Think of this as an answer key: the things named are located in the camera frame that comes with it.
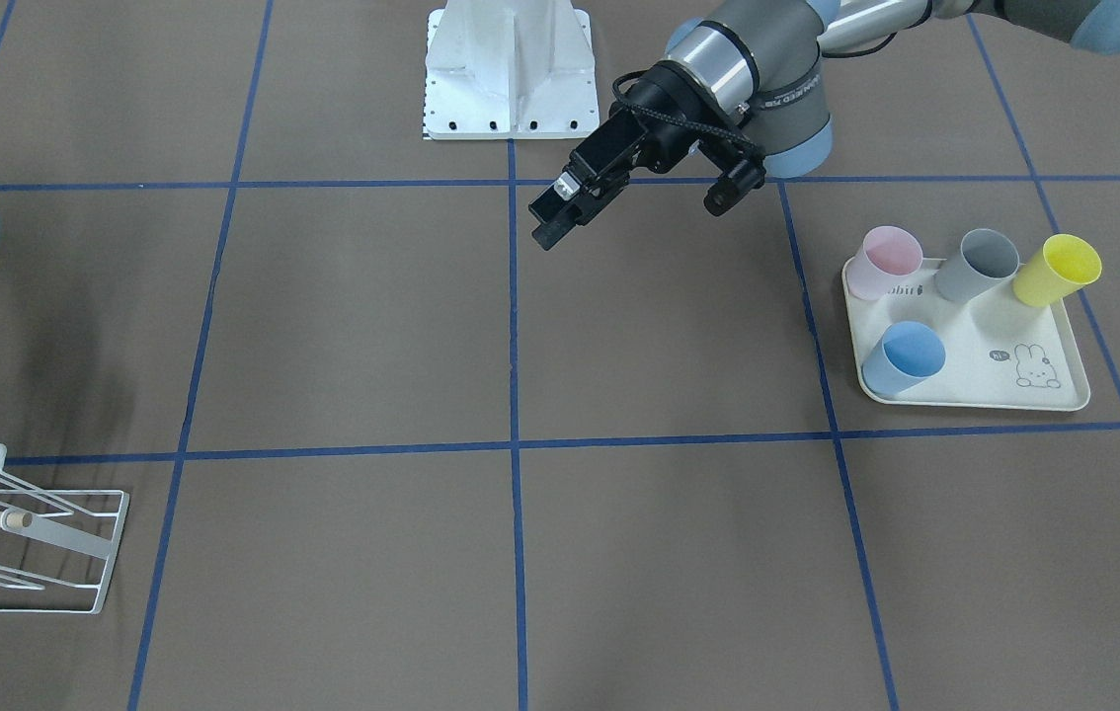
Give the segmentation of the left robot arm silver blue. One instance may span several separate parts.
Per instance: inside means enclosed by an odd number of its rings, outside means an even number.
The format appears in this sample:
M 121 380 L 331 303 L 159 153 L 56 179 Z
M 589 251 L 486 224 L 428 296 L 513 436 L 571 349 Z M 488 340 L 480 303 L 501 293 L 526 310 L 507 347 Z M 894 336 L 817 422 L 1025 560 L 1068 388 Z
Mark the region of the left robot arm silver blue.
M 600 127 L 529 207 L 538 246 L 596 219 L 638 168 L 664 175 L 691 150 L 718 168 L 709 214 L 768 180 L 825 162 L 833 116 L 827 59 L 876 52 L 931 19 L 989 15 L 1102 55 L 1120 53 L 1120 1 L 727 1 L 682 24 L 654 66 L 612 85 Z

